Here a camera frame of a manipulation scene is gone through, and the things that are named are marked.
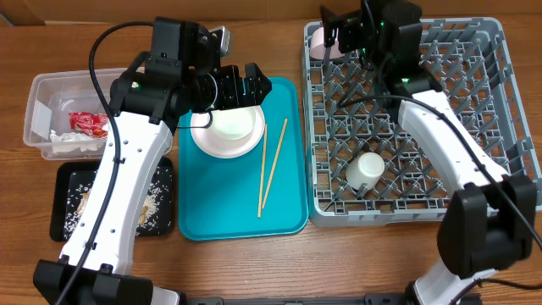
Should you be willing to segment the white paper cup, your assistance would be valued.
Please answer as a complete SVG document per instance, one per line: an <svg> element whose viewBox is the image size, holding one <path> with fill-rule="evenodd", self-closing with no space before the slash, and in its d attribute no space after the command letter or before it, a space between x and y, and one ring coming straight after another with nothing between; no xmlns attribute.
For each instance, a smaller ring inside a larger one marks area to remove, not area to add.
<svg viewBox="0 0 542 305"><path fill-rule="evenodd" d="M374 152L366 152L352 160L346 168L347 184L356 190L372 189L384 173L384 160Z"/></svg>

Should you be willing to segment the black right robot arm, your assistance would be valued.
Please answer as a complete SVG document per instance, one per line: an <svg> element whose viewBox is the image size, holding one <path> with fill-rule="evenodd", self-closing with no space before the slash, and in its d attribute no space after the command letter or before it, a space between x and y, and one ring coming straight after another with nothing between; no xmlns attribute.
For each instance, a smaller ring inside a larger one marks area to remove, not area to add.
<svg viewBox="0 0 542 305"><path fill-rule="evenodd" d="M357 11L321 8L324 45L358 51L374 67L373 100L410 136L445 183L450 201L437 234L439 259L393 296L394 304L478 304L475 286L527 259L541 239L538 196L486 154L451 109L442 85L420 61L421 8L409 1L364 1Z"/></svg>

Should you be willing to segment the red snack wrapper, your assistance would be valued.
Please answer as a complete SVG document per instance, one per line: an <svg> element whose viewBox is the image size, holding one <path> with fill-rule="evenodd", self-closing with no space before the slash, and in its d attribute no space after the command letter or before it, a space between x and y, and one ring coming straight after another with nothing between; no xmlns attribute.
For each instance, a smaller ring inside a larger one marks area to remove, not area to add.
<svg viewBox="0 0 542 305"><path fill-rule="evenodd" d="M69 113L72 130L80 131L94 139L105 139L108 136L108 116L89 112Z"/></svg>

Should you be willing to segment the pink bowl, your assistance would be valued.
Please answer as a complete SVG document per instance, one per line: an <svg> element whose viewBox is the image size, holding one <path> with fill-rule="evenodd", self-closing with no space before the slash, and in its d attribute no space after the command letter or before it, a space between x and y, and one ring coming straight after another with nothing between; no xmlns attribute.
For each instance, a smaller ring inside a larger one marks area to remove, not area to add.
<svg viewBox="0 0 542 305"><path fill-rule="evenodd" d="M326 46L324 43L324 28L320 27L315 30L311 36L309 54L312 59L323 60L325 57ZM329 58L342 58L345 54L339 49L338 39L335 39L335 44L330 49Z"/></svg>

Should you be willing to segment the peanuts and rice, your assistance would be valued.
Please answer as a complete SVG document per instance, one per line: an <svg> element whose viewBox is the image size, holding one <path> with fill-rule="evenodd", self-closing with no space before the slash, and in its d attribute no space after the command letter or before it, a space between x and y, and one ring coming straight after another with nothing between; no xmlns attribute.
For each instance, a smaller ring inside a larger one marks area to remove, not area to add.
<svg viewBox="0 0 542 305"><path fill-rule="evenodd" d="M85 210L97 170L79 170L69 176L67 194L60 202L64 205L62 241L67 241ZM137 236L159 236L172 226L173 169L158 165L145 196L136 228Z"/></svg>

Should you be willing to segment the foil wrapper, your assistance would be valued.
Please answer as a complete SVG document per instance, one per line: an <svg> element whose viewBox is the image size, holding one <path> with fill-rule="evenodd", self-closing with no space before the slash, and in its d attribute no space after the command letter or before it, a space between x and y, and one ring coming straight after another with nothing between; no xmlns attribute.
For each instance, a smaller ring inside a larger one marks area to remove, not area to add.
<svg viewBox="0 0 542 305"><path fill-rule="evenodd" d="M78 132L63 133L59 136L55 130L50 130L49 138L53 143L53 153L70 153L75 150L97 151L103 146L102 143L94 143L95 139L91 136Z"/></svg>

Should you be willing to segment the pale green bowl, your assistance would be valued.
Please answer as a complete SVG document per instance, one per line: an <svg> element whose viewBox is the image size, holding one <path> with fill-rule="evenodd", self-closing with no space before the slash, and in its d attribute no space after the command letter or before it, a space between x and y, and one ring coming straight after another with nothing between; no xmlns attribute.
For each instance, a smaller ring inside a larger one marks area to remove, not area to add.
<svg viewBox="0 0 542 305"><path fill-rule="evenodd" d="M239 140L248 136L256 122L254 107L215 110L211 112L211 130L225 140Z"/></svg>

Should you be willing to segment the pink plate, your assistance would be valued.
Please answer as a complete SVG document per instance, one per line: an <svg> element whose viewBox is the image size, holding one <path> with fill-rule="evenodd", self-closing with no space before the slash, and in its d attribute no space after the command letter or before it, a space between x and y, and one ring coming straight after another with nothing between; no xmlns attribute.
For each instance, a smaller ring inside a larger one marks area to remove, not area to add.
<svg viewBox="0 0 542 305"><path fill-rule="evenodd" d="M191 136L196 145L215 158L237 158L249 153L262 139L265 118L260 106L256 109L256 122L252 132L239 140L225 140L211 130L213 116L193 114L190 118Z"/></svg>

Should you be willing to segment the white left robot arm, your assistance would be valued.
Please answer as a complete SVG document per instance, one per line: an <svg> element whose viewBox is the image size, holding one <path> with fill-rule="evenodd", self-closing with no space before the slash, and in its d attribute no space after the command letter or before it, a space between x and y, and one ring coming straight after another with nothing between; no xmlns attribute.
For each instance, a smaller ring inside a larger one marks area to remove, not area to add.
<svg viewBox="0 0 542 305"><path fill-rule="evenodd" d="M224 66L230 34L156 18L152 45L98 97L108 137L78 225L55 261L40 260L35 288L51 304L184 304L183 292L131 275L136 228L152 176L187 113L261 104L271 81L256 64Z"/></svg>

